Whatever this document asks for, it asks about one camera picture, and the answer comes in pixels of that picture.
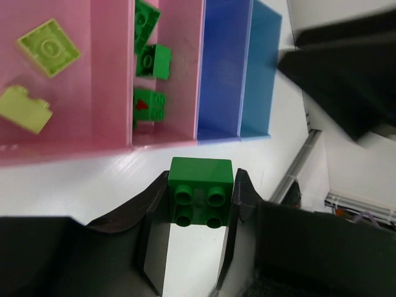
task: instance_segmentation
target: black object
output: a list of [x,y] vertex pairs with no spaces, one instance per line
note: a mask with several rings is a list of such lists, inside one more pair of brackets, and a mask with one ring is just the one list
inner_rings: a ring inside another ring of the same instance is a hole
[[[165,171],[87,226],[70,218],[1,218],[0,296],[160,296],[167,179]],[[265,202],[239,169],[215,293],[393,296],[395,242],[393,232]]]
[[299,184],[296,181],[291,185],[289,191],[281,201],[281,204],[289,205],[297,209],[301,207],[301,191],[299,189]]
[[353,139],[396,126],[396,10],[299,33],[278,69]]
[[0,218],[0,296],[160,296],[170,233],[168,171],[82,226]]

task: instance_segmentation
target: green brick with red marking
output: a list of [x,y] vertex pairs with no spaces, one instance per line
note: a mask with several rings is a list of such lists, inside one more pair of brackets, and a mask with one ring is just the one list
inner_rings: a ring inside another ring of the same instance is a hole
[[168,185],[171,223],[227,226],[234,187],[230,160],[174,157]]
[[160,122],[165,119],[166,97],[161,92],[134,89],[134,120]]

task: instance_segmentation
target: red mark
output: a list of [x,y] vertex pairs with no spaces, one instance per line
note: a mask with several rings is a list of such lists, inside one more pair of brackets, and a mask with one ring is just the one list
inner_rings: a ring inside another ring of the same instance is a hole
[[344,214],[344,212],[341,209],[336,209],[335,210],[335,215],[338,217],[342,217]]
[[135,108],[137,110],[147,110],[149,106],[146,103],[144,103],[144,101],[138,99]]

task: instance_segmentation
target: light blue bin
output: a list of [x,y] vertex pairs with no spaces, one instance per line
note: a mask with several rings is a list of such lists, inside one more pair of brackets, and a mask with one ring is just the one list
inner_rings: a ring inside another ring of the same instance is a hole
[[282,16],[253,0],[241,137],[268,137]]

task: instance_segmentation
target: lime green square brick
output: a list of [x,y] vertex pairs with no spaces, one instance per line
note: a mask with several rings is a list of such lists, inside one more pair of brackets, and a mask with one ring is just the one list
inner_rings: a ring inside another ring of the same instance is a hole
[[161,92],[154,92],[142,88],[134,89],[134,120],[155,121],[164,120],[164,105],[166,97]]
[[168,79],[171,50],[163,45],[147,45],[137,57],[136,76]]
[[230,160],[174,157],[168,185],[172,223],[227,226],[234,187]]
[[54,19],[19,38],[17,46],[50,78],[81,55]]

